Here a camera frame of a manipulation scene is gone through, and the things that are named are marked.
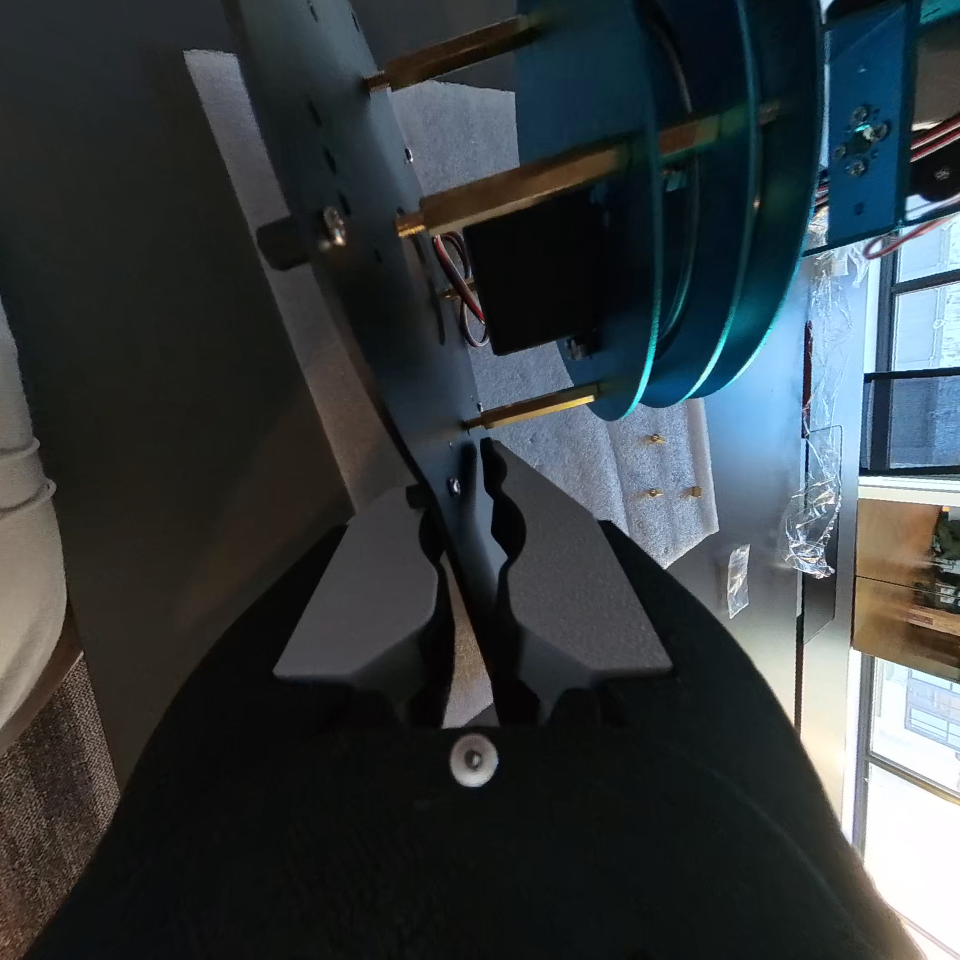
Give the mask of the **white foam sheet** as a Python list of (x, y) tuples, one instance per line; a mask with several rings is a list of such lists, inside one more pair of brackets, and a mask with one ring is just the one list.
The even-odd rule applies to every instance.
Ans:
[[(416, 174), (391, 101), (354, 87), (352, 55), (282, 62), (276, 80), (254, 79), (252, 98), (236, 56), (185, 57), (243, 212), (265, 227), (283, 201), (306, 248), (307, 266), (266, 273), (321, 423), (334, 427), (338, 466), (368, 440), (366, 460), (344, 473), (354, 518), (393, 488), (423, 490), (450, 594), (463, 594), (485, 661), (505, 554), (481, 442), (502, 443), (617, 538), (627, 499), (609, 425), (571, 411), (492, 431), (470, 419), (470, 350), (447, 327), (435, 257), (394, 226), (421, 198)], [(366, 497), (354, 497), (357, 484)]]

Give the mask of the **blue toy robot arm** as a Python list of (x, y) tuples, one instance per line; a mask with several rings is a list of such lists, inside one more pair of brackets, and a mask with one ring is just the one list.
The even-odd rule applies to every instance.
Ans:
[[(436, 260), (487, 431), (708, 397), (768, 338), (817, 210), (823, 251), (934, 218), (910, 172), (917, 62), (958, 2), (518, 2), (381, 67), (351, 2), (222, 6), (250, 98), (308, 57), (353, 56), (379, 101), (518, 53), (519, 165), (393, 217)], [(257, 241), (307, 262), (291, 216)]]

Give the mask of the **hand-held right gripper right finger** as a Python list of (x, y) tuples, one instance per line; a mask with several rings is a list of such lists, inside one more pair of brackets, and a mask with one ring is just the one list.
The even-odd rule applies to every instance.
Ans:
[(667, 676), (673, 663), (601, 523), (499, 440), (480, 445), (505, 554), (482, 645), (501, 726), (536, 726), (571, 690)]

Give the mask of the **small clear plastic bag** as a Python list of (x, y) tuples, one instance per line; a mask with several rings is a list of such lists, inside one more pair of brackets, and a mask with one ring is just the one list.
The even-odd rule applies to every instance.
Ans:
[(726, 610), (729, 619), (735, 618), (749, 606), (749, 543), (734, 548), (726, 565)]

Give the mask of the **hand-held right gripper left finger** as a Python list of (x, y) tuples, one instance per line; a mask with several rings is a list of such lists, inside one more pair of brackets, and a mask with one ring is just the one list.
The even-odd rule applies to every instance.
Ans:
[(404, 722), (442, 725), (455, 660), (444, 549), (419, 486), (367, 505), (347, 524), (274, 677), (372, 692)]

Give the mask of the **crumpled clear plastic bag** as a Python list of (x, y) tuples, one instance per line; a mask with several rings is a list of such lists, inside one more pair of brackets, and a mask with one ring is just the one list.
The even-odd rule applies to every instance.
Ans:
[(786, 565), (825, 579), (834, 573), (827, 559), (841, 505), (842, 441), (836, 407), (850, 356), (853, 333), (836, 251), (808, 261), (809, 292), (804, 327), (800, 438), (803, 476), (781, 518), (779, 545)]

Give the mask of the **wooden shelf unit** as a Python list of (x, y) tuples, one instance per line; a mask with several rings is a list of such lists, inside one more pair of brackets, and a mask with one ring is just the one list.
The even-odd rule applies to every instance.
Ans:
[(882, 661), (958, 681), (958, 509), (861, 499), (852, 646)]

